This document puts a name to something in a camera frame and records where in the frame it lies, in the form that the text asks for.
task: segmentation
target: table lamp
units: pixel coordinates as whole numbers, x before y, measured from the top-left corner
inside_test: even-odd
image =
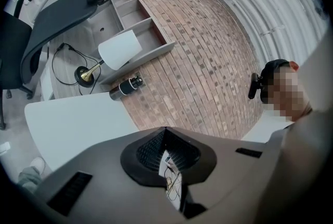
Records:
[[[95,82],[93,72],[103,63],[116,71],[141,51],[133,30],[112,37],[98,45],[102,60],[90,69],[79,66],[74,73],[75,80],[83,87],[91,87]]]

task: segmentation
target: black chair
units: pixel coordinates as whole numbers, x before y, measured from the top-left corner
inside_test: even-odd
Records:
[[[32,98],[23,84],[36,73],[42,47],[54,37],[88,19],[99,5],[110,0],[58,0],[42,10],[34,28],[18,19],[24,0],[18,0],[14,16],[3,12],[0,28],[0,129],[3,116],[3,90],[17,89]]]

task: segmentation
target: black lamp base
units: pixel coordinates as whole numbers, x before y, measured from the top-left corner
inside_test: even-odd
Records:
[[[94,76],[92,73],[89,75],[89,77],[87,77],[85,79],[83,79],[81,77],[81,75],[87,71],[89,71],[89,69],[87,67],[80,66],[75,70],[75,73],[74,73],[75,80],[78,82],[79,85],[81,85],[83,87],[91,87],[95,82],[95,79],[94,79]]]

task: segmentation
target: jeans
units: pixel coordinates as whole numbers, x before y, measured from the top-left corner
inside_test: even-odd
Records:
[[[27,167],[19,174],[18,185],[34,193],[37,186],[42,182],[39,171],[35,167]]]

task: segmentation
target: white sneaker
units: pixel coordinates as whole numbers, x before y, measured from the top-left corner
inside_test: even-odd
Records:
[[[38,172],[42,174],[45,169],[45,161],[41,157],[36,157],[33,161],[31,161],[30,167],[35,167]]]

